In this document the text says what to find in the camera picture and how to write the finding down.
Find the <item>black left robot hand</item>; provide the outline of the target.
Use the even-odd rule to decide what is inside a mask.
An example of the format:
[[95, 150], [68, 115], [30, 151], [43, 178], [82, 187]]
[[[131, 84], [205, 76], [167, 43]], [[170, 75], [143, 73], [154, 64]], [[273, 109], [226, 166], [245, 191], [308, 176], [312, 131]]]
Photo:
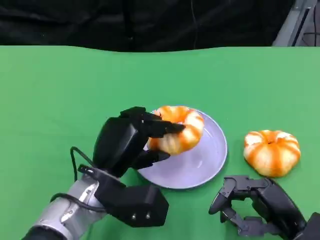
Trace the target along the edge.
[[129, 168], [144, 169], [168, 159], [171, 154], [160, 149], [144, 150], [150, 138], [160, 140], [166, 134], [179, 134], [186, 127], [163, 120], [143, 106], [134, 106], [110, 117], [96, 139], [92, 161], [94, 167], [116, 178]]

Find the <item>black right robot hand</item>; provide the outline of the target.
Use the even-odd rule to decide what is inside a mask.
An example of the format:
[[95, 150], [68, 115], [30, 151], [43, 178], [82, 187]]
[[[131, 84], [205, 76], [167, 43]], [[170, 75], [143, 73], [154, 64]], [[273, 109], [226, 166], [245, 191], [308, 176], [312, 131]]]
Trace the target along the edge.
[[[258, 216], [241, 217], [233, 208], [232, 201], [252, 200]], [[307, 222], [285, 190], [273, 179], [253, 179], [247, 175], [224, 177], [223, 186], [208, 210], [210, 215], [220, 213], [220, 222], [229, 221], [237, 227], [239, 236], [262, 237], [277, 235], [293, 240], [302, 233]]]

